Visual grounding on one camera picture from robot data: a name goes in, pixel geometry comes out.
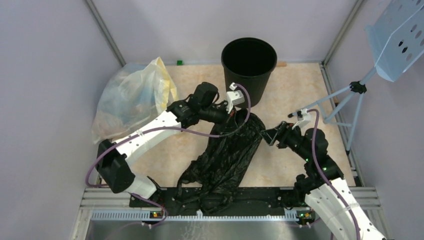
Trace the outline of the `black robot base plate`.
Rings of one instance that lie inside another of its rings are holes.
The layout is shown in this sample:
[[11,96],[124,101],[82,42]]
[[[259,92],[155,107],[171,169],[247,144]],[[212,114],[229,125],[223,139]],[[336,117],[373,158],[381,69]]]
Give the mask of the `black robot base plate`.
[[193,216],[198,210],[206,217],[284,216],[289,210],[310,210],[292,187],[238,187],[229,197],[200,193],[200,187],[169,187],[157,190],[149,200],[171,217]]

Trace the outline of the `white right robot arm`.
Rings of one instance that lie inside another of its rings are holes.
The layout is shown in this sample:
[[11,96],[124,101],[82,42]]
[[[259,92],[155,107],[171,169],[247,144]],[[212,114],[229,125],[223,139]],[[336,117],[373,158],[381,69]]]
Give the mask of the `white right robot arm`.
[[325,133],[318,128],[320,113],[307,110],[303,116],[316,114],[315,123],[302,134],[295,123],[282,121],[278,126],[261,131],[269,146],[289,148],[305,161],[306,174],[296,177],[293,200],[309,206],[331,231],[332,240],[384,240],[354,197],[343,172],[329,156]]

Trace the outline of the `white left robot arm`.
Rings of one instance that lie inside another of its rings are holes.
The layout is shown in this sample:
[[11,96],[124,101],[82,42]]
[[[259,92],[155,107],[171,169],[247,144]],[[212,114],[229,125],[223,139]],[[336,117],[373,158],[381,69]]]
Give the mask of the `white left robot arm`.
[[251,106],[251,97],[245,87],[233,82],[229,89],[225,100],[216,103],[218,88],[209,82],[199,84],[194,93],[183,100],[174,101],[159,116],[135,132],[118,141],[106,139],[100,142],[96,162],[90,169],[97,170],[105,182],[103,187],[108,187],[114,194],[135,194],[147,206],[156,206],[161,198],[158,187],[148,177],[136,176],[131,166],[148,150],[180,132],[208,138],[223,138],[235,134],[236,130],[206,134],[189,129],[200,121],[225,127],[236,115],[237,105],[246,102]]

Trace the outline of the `black plastic trash bag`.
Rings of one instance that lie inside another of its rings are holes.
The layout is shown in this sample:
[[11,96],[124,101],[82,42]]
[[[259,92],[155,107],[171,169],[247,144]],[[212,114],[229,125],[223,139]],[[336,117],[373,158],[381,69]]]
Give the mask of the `black plastic trash bag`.
[[223,128],[234,134],[210,137],[205,151],[191,161],[177,182],[177,188],[201,188],[200,196],[209,193],[233,196],[262,141],[263,121],[247,109],[241,109]]

